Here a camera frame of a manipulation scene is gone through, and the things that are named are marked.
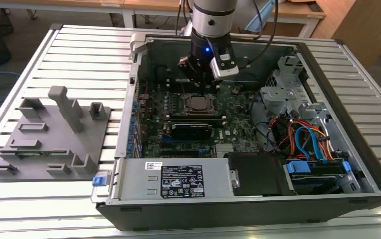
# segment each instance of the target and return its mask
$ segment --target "blue latch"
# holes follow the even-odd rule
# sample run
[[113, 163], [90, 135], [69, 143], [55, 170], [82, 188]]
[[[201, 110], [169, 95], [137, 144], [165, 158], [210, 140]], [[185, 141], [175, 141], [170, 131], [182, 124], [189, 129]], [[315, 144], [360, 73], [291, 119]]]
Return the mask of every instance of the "blue latch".
[[106, 177], [93, 177], [91, 186], [93, 187], [106, 186]]
[[350, 172], [351, 166], [350, 166], [350, 164], [346, 161], [342, 162], [342, 166], [343, 166], [344, 171]]
[[306, 161], [291, 161], [286, 164], [288, 173], [310, 173], [308, 163]]

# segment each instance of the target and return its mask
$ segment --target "white table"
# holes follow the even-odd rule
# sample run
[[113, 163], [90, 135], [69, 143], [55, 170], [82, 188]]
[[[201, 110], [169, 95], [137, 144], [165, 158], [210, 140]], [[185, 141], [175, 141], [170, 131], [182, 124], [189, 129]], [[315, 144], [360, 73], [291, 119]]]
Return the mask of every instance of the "white table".
[[[21, 113], [21, 97], [42, 97], [51, 85], [65, 85], [67, 97], [79, 105], [102, 102], [110, 114], [99, 171], [113, 168], [114, 147], [130, 60], [129, 41], [142, 29], [62, 26], [50, 30], [29, 61], [22, 75], [0, 108], [0, 147], [7, 141]], [[151, 31], [173, 34], [171, 31]], [[278, 37], [303, 41], [326, 73], [340, 101], [381, 161], [381, 89], [344, 46], [331, 40]], [[311, 80], [314, 95], [318, 91]], [[98, 187], [93, 200], [107, 190]], [[350, 212], [318, 224], [286, 224], [226, 227], [183, 231], [121, 232], [98, 214], [89, 197], [90, 182], [0, 183], [0, 239], [11, 238], [239, 238], [239, 239], [340, 239], [381, 238], [381, 207]]]

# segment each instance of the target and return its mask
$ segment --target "metal bracket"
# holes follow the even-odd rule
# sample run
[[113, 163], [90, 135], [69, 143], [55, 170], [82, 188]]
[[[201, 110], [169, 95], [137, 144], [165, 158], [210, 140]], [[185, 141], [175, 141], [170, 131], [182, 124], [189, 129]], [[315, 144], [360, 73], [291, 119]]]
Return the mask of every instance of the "metal bracket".
[[134, 33], [131, 35], [131, 40], [130, 40], [131, 54], [137, 54], [145, 48], [146, 48], [146, 34], [145, 33]]

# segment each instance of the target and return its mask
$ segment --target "wire bundle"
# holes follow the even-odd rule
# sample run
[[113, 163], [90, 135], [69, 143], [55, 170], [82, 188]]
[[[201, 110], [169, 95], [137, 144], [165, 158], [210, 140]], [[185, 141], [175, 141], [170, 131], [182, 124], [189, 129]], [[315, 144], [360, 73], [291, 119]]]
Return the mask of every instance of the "wire bundle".
[[[294, 130], [292, 124], [298, 124], [300, 127], [296, 130]], [[288, 157], [290, 158], [298, 158], [298, 159], [304, 158], [304, 159], [314, 160], [312, 157], [310, 157], [308, 153], [303, 150], [303, 147], [300, 147], [300, 144], [299, 144], [299, 133], [302, 131], [307, 132], [310, 135], [315, 158], [318, 160], [324, 159], [327, 161], [332, 161], [334, 158], [332, 158], [331, 153], [330, 153], [330, 144], [328, 144], [328, 139], [326, 138], [326, 135], [319, 131], [319, 129], [315, 126], [310, 125], [303, 120], [291, 119], [288, 121], [287, 136], [278, 143], [278, 147], [288, 140], [288, 144], [290, 144], [290, 152], [288, 152], [290, 156]], [[295, 149], [298, 149], [302, 154], [298, 154], [294, 156]]]

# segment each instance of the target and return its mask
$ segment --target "floor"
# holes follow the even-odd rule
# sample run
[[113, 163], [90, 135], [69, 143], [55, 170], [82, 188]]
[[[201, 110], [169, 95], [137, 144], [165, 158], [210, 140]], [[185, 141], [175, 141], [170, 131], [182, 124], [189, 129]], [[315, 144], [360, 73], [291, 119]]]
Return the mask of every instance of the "floor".
[[[3, 41], [6, 42], [11, 53], [11, 59], [7, 63], [0, 65], [0, 71], [11, 71], [17, 73], [22, 72], [51, 23], [87, 26], [111, 26], [109, 15], [102, 13], [37, 11], [37, 16], [38, 18], [35, 20], [30, 20], [25, 10], [10, 10], [9, 18], [14, 27], [14, 33], [5, 36]], [[121, 26], [121, 17], [115, 17], [114, 20]], [[145, 24], [143, 18], [137, 16], [137, 26], [151, 29], [155, 29], [157, 27], [159, 29], [174, 28], [174, 17], [166, 18], [163, 16], [151, 16], [149, 20], [151, 23]], [[183, 25], [182, 19], [179, 19], [178, 25]], [[370, 68], [368, 72], [381, 86], [381, 57]], [[14, 76], [0, 75], [0, 100], [6, 97], [14, 82]]]

